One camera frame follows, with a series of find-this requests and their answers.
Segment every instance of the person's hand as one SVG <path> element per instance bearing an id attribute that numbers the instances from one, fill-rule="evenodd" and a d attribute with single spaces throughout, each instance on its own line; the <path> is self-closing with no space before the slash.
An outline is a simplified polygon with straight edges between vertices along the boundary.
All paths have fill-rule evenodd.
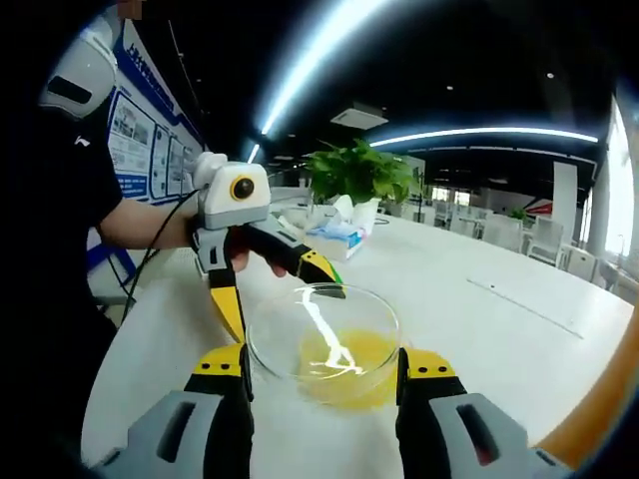
<path id="1" fill-rule="evenodd" d="M 249 264 L 249 252 L 251 251 L 242 240 L 242 234 L 239 231 L 231 229 L 229 231 L 229 234 L 232 236 L 229 253 L 231 255 L 233 271 L 239 272 L 246 268 L 247 264 Z M 277 264 L 273 264 L 268 260 L 267 263 L 273 270 L 273 274 L 275 276 L 284 277 L 287 275 L 287 271 L 283 267 Z"/>

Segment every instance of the tissue box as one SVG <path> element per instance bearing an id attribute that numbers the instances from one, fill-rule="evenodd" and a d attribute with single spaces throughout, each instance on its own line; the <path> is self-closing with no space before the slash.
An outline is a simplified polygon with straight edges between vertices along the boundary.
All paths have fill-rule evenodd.
<path id="1" fill-rule="evenodd" d="M 328 259 L 346 261 L 361 247 L 363 238 L 364 230 L 342 224 L 309 230 L 304 243 Z"/>

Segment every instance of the ceiling light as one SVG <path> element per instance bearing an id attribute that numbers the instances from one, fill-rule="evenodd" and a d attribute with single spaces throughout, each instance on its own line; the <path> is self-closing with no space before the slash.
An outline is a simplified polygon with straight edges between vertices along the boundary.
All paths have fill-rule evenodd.
<path id="1" fill-rule="evenodd" d="M 598 142 L 598 140 L 595 137 L 589 137 L 588 135 L 581 135 L 580 133 L 561 132 L 559 130 L 545 130 L 542 128 L 490 127 L 490 128 L 467 128 L 462 130 L 444 130 L 441 132 L 418 133 L 416 135 L 407 135 L 405 137 L 389 138 L 388 140 L 373 142 L 370 145 L 372 147 L 380 147 L 382 145 L 389 145 L 391 143 L 407 142 L 410 140 L 421 140 L 423 138 L 449 137 L 453 135 L 479 135 L 479 134 L 488 134 L 488 133 L 549 135 L 553 137 L 573 138 L 575 140 L 583 140 L 584 142 L 590 142 L 590 143 Z"/>
<path id="2" fill-rule="evenodd" d="M 273 107 L 262 127 L 266 135 L 291 99 L 302 89 L 318 65 L 353 33 L 372 13 L 389 0 L 340 0 L 339 4 L 319 27 L 318 33 L 310 41 L 305 52 L 296 62 L 283 86 L 277 93 Z"/>
<path id="3" fill-rule="evenodd" d="M 255 145 L 253 147 L 253 149 L 251 150 L 251 154 L 249 155 L 249 160 L 247 161 L 247 163 L 252 163 L 253 160 L 256 158 L 256 155 L 258 154 L 258 151 L 260 150 L 260 145 Z"/>

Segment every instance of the green leaves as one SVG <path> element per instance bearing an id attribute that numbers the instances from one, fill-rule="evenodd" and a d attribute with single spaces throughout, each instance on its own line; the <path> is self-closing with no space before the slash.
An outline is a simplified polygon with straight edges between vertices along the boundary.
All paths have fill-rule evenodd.
<path id="1" fill-rule="evenodd" d="M 335 195 L 350 195 L 354 204 L 371 198 L 402 203 L 419 185 L 403 157 L 378 152 L 367 142 L 355 139 L 353 148 L 338 148 L 322 142 L 330 150 L 311 155 L 311 189 L 320 201 Z"/>

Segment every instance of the potted plant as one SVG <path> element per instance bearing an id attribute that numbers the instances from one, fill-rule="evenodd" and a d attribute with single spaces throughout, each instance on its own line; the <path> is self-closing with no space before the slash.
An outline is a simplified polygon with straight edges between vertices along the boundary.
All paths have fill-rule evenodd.
<path id="1" fill-rule="evenodd" d="M 401 204 L 418 184 L 403 157 L 378 152 L 363 140 L 354 142 L 351 148 L 325 143 L 329 150 L 311 154 L 307 168 L 312 173 L 314 202 L 349 195 L 354 204 L 353 222 L 363 222 L 370 233 L 379 202 Z"/>

